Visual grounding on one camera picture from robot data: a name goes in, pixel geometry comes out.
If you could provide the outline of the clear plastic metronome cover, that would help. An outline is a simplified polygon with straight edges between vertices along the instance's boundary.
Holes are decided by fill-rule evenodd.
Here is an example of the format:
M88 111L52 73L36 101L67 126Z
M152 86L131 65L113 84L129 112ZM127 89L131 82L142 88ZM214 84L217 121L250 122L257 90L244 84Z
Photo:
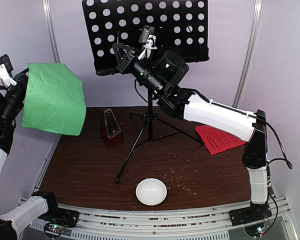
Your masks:
M115 136L119 135L122 130L113 111L108 108L104 111L103 116L107 137L109 139L112 139Z

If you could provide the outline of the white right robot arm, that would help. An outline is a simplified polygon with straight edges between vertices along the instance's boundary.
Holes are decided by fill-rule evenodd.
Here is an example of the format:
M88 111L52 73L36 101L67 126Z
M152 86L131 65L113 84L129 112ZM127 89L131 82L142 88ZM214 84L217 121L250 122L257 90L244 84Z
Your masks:
M245 142L242 163L248 170L250 205L230 211L232 225L261 221L272 216L269 206L270 167L267 153L266 114L244 111L206 98L198 90L181 88L179 82L189 70L184 59L168 50L152 64L147 53L139 49L114 43L116 72L131 73L145 86L157 105L168 116L201 123L232 134Z

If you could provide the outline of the dark red wooden metronome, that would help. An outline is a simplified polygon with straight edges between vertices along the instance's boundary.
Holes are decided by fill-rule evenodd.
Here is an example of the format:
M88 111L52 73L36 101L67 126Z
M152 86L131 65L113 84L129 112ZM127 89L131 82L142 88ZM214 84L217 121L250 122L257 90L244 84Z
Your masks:
M100 139L110 148L116 148L125 140L120 124L110 108L101 110Z

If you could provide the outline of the red paper sheet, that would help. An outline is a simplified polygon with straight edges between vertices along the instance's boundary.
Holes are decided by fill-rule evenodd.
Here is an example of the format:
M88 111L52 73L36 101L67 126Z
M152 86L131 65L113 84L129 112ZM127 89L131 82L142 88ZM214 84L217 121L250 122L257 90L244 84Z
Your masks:
M246 144L240 138L208 125L196 126L195 131L212 156Z

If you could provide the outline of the black music stand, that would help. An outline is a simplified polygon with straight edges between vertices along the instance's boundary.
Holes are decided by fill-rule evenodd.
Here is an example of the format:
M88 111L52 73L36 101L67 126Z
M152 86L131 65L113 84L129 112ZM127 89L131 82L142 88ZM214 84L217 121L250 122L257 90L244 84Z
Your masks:
M189 63L209 59L205 42L208 23L199 0L84 0L95 73L98 76L132 74L134 86L147 89L147 110L138 112L141 132L154 142L153 122L162 119L157 104L168 116L181 120L186 99L192 93L179 86Z

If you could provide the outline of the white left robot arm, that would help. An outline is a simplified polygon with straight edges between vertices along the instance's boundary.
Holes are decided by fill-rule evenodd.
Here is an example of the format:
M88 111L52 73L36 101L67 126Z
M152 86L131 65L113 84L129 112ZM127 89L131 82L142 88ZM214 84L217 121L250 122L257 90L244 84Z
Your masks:
M11 75L11 69L0 65L0 176L7 156L11 152L16 116L24 104L28 84L27 70ZM36 191L15 209L0 215L0 240L17 240L20 234L36 219L43 219L55 231L74 228L77 225L77 211L60 208L52 192Z

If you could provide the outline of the green paper sheet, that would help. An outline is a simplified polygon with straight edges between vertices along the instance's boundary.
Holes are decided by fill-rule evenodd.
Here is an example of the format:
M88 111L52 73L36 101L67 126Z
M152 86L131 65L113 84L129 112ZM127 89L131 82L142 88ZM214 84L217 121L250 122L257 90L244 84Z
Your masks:
M30 63L22 126L78 136L85 117L83 82L63 63Z

